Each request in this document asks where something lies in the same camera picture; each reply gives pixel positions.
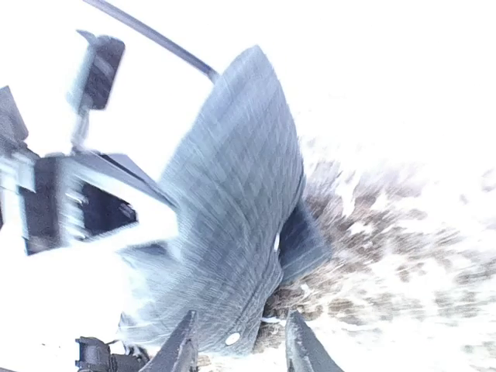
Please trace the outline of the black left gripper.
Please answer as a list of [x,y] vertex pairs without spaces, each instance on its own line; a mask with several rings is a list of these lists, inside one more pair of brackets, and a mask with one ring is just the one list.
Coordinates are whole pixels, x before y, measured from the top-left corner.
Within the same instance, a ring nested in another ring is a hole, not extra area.
[[178,234],[174,205],[122,153],[54,154],[19,168],[22,237],[29,255],[78,242],[118,246]]

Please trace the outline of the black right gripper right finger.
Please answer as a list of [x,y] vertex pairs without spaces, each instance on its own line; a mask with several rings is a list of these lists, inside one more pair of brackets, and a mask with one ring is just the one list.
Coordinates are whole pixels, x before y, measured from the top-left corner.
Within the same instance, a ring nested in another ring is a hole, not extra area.
[[296,310],[286,321],[285,349],[289,372],[343,372]]

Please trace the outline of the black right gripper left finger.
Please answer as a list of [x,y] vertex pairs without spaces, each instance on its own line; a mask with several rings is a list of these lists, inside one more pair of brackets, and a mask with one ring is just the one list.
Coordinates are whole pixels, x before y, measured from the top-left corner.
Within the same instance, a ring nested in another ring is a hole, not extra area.
[[197,313],[188,311],[158,353],[139,372],[198,371]]

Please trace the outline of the black pinstriped long sleeve shirt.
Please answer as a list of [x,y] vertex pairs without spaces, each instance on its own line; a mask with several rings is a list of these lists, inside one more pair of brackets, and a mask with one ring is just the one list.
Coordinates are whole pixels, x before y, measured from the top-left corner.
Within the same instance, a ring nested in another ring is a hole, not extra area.
[[122,341],[153,352],[193,310],[201,351],[250,353],[276,288],[331,257],[303,199],[294,120],[258,46],[218,78],[160,187],[178,235],[122,252],[132,274]]

